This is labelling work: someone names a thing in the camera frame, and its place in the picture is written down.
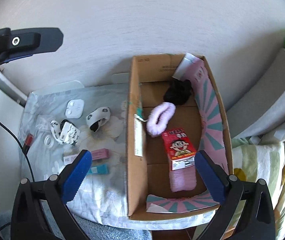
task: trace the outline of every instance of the blue gripper pad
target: blue gripper pad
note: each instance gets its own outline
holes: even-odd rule
[[[91,163],[91,153],[87,150],[82,150],[73,163],[68,164],[60,173],[61,200],[64,204],[74,199],[91,167]]]
[[[216,165],[204,150],[195,155],[195,166],[213,200],[223,204],[226,200],[226,190],[229,185],[227,174]]]

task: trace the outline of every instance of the white wall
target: white wall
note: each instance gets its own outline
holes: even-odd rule
[[[59,27],[55,53],[5,65],[23,92],[80,80],[108,84],[130,57],[198,52],[228,108],[257,81],[285,38],[285,0],[0,0],[0,28]]]
[[[23,107],[0,90],[0,122],[18,134]],[[17,142],[0,127],[0,211],[12,208],[21,179]]]

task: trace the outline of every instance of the cartoon boy face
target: cartoon boy face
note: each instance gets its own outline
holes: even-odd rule
[[[188,145],[189,143],[186,143],[183,140],[177,140],[172,143],[170,148],[174,149],[175,151],[183,151],[187,149]]]

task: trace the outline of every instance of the purple fluffy scrunchie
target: purple fluffy scrunchie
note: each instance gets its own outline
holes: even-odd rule
[[[176,106],[168,102],[163,102],[155,107],[148,117],[147,132],[152,137],[161,135],[166,130],[167,124],[175,113],[175,110]]]

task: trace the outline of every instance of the white paper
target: white paper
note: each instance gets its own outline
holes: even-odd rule
[[[135,155],[143,156],[143,125],[135,117],[134,118],[134,131],[135,131]]]

